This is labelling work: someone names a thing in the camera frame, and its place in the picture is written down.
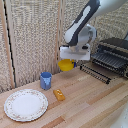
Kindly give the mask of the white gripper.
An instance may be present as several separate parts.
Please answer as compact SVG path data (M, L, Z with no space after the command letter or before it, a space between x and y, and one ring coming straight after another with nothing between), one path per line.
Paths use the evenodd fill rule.
M62 59L74 59L74 60L89 60L90 59L90 46L85 45L82 47L60 47L60 57ZM77 67L77 63L73 62L73 68Z

